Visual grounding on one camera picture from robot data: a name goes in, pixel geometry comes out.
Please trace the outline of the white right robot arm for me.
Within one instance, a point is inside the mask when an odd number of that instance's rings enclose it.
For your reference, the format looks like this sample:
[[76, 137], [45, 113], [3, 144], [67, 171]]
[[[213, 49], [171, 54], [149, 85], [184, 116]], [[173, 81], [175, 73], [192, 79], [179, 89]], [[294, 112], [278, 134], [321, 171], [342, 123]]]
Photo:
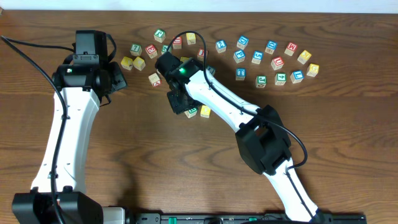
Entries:
[[290, 152], [290, 139], [298, 137], [284, 127], [271, 106], [250, 104], [223, 86], [195, 59], [181, 62], [167, 52], [155, 68], [170, 87], [167, 96], [176, 114], [199, 104], [209, 107], [235, 132], [242, 160], [257, 174], [268, 178], [292, 221], [315, 223], [321, 220], [318, 207], [306, 193]]

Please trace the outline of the green R wooden block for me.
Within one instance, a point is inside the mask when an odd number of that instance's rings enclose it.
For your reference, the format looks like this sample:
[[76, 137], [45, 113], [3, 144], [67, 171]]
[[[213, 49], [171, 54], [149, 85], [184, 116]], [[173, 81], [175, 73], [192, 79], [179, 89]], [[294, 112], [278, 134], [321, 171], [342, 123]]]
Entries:
[[187, 116], [187, 118], [192, 118], [197, 114], [197, 112], [198, 112], [197, 108], [192, 108], [192, 109], [186, 110], [184, 112], [184, 114]]

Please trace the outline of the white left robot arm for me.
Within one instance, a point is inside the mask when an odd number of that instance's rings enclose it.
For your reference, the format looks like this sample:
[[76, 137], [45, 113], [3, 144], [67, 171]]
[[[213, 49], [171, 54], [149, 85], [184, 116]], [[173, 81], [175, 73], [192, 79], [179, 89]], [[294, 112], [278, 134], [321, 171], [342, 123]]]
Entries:
[[19, 223], [130, 223], [123, 207], [103, 207], [85, 192], [85, 164], [93, 121], [103, 96], [127, 86], [117, 62], [60, 65], [52, 75], [59, 91], [44, 159], [28, 193], [16, 193]]

